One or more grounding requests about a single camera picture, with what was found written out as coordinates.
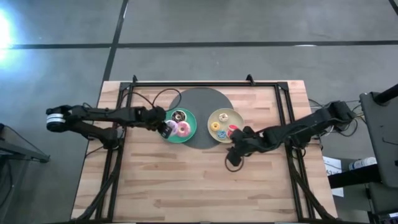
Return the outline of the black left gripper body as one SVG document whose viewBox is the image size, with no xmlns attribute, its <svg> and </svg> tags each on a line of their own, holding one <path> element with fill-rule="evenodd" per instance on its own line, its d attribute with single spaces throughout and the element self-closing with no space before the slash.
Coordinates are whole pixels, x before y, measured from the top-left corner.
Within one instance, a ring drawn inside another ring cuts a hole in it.
<svg viewBox="0 0 398 224">
<path fill-rule="evenodd" d="M 165 128 L 165 116 L 146 116 L 144 126 L 148 130 L 163 130 Z"/>
</svg>

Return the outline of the teal green round plate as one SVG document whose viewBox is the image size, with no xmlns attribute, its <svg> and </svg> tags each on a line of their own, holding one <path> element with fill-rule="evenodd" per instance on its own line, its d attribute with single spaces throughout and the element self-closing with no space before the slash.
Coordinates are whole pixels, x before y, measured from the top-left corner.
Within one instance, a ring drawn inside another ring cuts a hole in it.
<svg viewBox="0 0 398 224">
<path fill-rule="evenodd" d="M 187 137 L 185 137 L 185 138 L 180 138 L 180 137 L 178 137 L 177 135 L 169 136 L 169 138 L 168 138 L 167 140 L 168 140 L 168 142 L 171 142 L 171 143 L 183 143 L 183 142 L 187 142 L 189 139 L 191 139 L 191 138 L 193 137 L 193 135 L 195 134 L 195 132 L 196 132 L 196 130 L 197 130 L 197 120 L 196 120 L 196 117 L 193 115 L 192 112 L 190 112 L 189 110 L 187 110 L 187 109 L 185 109 L 185 108 L 175 108 L 175 109 L 173 109 L 173 110 L 170 110 L 170 111 L 166 112 L 166 119 L 165 119 L 165 121 L 171 120 L 171 119 L 172 119 L 171 116 L 172 116 L 172 113 L 173 113 L 175 110 L 182 110 L 182 111 L 184 111 L 184 112 L 186 113 L 186 116 L 187 116 L 187 117 L 186 117 L 186 120 L 185 120 L 185 121 L 190 125 L 190 127 L 191 127 L 191 133 L 190 133 L 189 136 L 187 136 Z"/>
</svg>

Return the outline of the black pole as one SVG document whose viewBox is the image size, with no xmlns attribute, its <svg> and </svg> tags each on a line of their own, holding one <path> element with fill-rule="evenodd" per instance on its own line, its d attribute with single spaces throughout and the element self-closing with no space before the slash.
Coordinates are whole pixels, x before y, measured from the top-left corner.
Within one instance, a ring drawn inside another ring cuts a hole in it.
<svg viewBox="0 0 398 224">
<path fill-rule="evenodd" d="M 398 97 L 398 83 L 381 93 L 375 93 L 373 99 L 379 105 L 386 105 L 396 97 Z"/>
</svg>

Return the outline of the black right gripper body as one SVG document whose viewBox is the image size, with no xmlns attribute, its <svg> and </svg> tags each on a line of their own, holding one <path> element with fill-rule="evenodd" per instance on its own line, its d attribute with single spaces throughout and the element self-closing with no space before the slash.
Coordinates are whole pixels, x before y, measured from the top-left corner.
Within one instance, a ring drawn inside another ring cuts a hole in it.
<svg viewBox="0 0 398 224">
<path fill-rule="evenodd" d="M 249 126 L 233 131 L 231 140 L 234 152 L 264 152 L 261 137 Z"/>
</svg>

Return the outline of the dark grey round mat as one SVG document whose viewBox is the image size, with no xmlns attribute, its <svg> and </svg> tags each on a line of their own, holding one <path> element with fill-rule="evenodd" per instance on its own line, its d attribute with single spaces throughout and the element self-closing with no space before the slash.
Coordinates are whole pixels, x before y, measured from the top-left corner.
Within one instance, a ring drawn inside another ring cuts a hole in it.
<svg viewBox="0 0 398 224">
<path fill-rule="evenodd" d="M 220 91 L 212 88 L 191 88 L 181 92 L 182 99 L 177 108 L 189 110 L 196 118 L 195 134 L 183 144 L 194 149 L 211 149 L 219 144 L 208 132 L 210 115 L 222 108 L 233 109 L 230 100 Z"/>
</svg>

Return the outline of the grey glass side table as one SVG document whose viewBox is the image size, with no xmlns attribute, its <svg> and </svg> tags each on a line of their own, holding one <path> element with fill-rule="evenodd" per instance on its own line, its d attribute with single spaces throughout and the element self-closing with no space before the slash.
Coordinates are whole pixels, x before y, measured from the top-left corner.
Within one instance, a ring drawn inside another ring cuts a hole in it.
<svg viewBox="0 0 398 224">
<path fill-rule="evenodd" d="M 32 147 L 32 149 L 28 149 L 26 147 L 22 147 L 7 141 L 5 138 L 2 137 L 2 133 L 5 129 L 12 131 L 15 135 L 17 135 L 20 139 L 22 139 L 25 143 Z M 2 123 L 0 123 L 0 151 L 4 151 L 12 155 L 26 156 L 31 159 L 37 159 L 41 163 L 47 163 L 50 160 L 49 155 L 46 155 L 37 146 L 21 136 L 16 130 Z"/>
</svg>

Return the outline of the black aluminium table frame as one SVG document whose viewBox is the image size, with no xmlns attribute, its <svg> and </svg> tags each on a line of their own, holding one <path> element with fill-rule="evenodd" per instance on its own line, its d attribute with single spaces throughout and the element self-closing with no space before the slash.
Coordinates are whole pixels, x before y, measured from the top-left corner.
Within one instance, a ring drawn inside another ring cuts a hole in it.
<svg viewBox="0 0 398 224">
<path fill-rule="evenodd" d="M 223 93 L 255 130 L 280 123 L 280 112 L 310 114 L 301 80 L 138 82 L 134 106 L 168 107 L 177 91 Z M 194 149 L 157 133 L 128 129 L 114 204 L 114 222 L 294 222 L 297 220 L 285 148 L 247 157 L 239 172 L 224 166 L 226 145 Z"/>
</svg>

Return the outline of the white paper sheet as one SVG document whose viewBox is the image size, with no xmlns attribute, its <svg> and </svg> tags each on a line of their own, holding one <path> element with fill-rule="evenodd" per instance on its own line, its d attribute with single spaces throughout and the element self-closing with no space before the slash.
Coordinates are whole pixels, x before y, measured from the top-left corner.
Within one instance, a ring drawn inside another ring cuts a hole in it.
<svg viewBox="0 0 398 224">
<path fill-rule="evenodd" d="M 341 161 L 331 157 L 323 156 L 323 161 L 326 169 L 327 176 L 339 174 L 342 172 Z M 342 187 L 332 189 L 332 194 L 337 197 L 344 197 L 344 190 Z"/>
</svg>

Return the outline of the beige round plate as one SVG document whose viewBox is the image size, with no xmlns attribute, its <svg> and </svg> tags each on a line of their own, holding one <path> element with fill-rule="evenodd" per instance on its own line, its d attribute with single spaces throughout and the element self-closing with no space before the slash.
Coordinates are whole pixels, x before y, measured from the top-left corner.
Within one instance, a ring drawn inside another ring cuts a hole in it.
<svg viewBox="0 0 398 224">
<path fill-rule="evenodd" d="M 219 116 L 219 114 L 221 114 L 221 113 L 226 113 L 226 114 L 229 116 L 229 119 L 228 119 L 226 122 L 221 122 L 221 121 L 218 119 L 218 116 Z M 236 111 L 233 110 L 233 109 L 230 109 L 230 108 L 222 108 L 222 109 L 218 109 L 218 110 L 212 112 L 212 114 L 209 116 L 208 122 L 207 122 L 208 132 L 209 132 L 210 136 L 211 136 L 214 140 L 216 140 L 216 141 L 218 141 L 218 142 L 220 142 L 220 143 L 223 143 L 223 144 L 232 143 L 232 140 L 229 139 L 227 136 L 226 136 L 225 139 L 218 139 L 218 138 L 217 138 L 217 135 L 216 135 L 216 132 L 217 132 L 217 131 L 212 131 L 211 128 L 210 128 L 210 125 L 211 125 L 211 123 L 213 123 L 213 122 L 219 122 L 219 124 L 220 124 L 220 130 L 223 129 L 223 130 L 225 130 L 226 132 L 227 132 L 228 126 L 229 126 L 230 124 L 234 124 L 234 125 L 238 126 L 239 129 L 243 129 L 243 127 L 244 127 L 244 119 L 243 119 L 243 117 L 242 117 L 238 112 L 236 112 Z"/>
</svg>

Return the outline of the red and white donut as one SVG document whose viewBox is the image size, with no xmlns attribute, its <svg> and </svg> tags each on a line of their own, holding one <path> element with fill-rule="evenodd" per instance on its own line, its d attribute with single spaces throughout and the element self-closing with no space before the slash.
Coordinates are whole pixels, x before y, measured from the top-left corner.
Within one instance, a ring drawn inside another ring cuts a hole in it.
<svg viewBox="0 0 398 224">
<path fill-rule="evenodd" d="M 227 132 L 226 132 L 227 137 L 230 139 L 230 138 L 231 138 L 231 135 L 232 135 L 236 130 L 239 130 L 239 127 L 236 126 L 236 125 L 234 125 L 234 124 L 230 124 L 230 125 L 228 126 L 228 129 L 227 129 Z"/>
</svg>

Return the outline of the chocolate iced donut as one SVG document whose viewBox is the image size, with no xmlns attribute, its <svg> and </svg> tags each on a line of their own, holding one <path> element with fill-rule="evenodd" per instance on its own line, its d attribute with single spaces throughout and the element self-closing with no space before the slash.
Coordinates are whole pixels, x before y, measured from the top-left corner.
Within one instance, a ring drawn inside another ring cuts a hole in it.
<svg viewBox="0 0 398 224">
<path fill-rule="evenodd" d="M 186 113 L 182 110 L 175 110 L 171 116 L 172 120 L 175 121 L 176 123 L 185 121 L 186 117 L 187 117 Z"/>
</svg>

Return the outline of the coral pink iced donut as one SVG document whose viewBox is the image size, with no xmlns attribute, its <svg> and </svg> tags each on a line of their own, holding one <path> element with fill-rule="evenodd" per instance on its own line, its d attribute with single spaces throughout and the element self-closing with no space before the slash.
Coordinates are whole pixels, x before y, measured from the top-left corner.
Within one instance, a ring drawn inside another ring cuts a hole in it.
<svg viewBox="0 0 398 224">
<path fill-rule="evenodd" d="M 177 123 L 177 136 L 180 138 L 185 138 L 191 133 L 191 127 L 186 121 L 181 121 Z"/>
</svg>

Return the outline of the purple iced donut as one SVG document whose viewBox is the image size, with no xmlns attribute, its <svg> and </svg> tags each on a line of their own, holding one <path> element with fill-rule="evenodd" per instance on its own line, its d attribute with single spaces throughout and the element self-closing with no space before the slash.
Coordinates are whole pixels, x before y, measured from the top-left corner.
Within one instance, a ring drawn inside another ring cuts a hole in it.
<svg viewBox="0 0 398 224">
<path fill-rule="evenodd" d="M 178 123 L 171 119 L 171 120 L 167 120 L 166 124 L 167 124 L 168 127 L 171 128 L 170 136 L 176 135 L 177 131 L 178 131 Z"/>
</svg>

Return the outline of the black shelf bar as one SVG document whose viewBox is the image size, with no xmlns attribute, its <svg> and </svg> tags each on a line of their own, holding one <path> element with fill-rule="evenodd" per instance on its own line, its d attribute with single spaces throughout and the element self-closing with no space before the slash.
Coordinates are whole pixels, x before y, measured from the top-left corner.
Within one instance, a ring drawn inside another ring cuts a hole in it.
<svg viewBox="0 0 398 224">
<path fill-rule="evenodd" d="M 328 176 L 332 189 L 371 182 L 382 182 L 377 167 L 368 166 Z"/>
</svg>

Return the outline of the white plastic bottle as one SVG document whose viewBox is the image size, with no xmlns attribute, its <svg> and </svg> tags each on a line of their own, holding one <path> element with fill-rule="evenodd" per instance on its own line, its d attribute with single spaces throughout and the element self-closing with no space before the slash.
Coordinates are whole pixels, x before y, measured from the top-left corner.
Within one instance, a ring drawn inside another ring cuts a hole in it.
<svg viewBox="0 0 398 224">
<path fill-rule="evenodd" d="M 354 162 L 351 162 L 348 166 L 349 170 L 355 170 L 366 166 L 371 166 L 377 164 L 377 160 L 375 157 L 367 157 L 364 159 L 359 159 Z"/>
</svg>

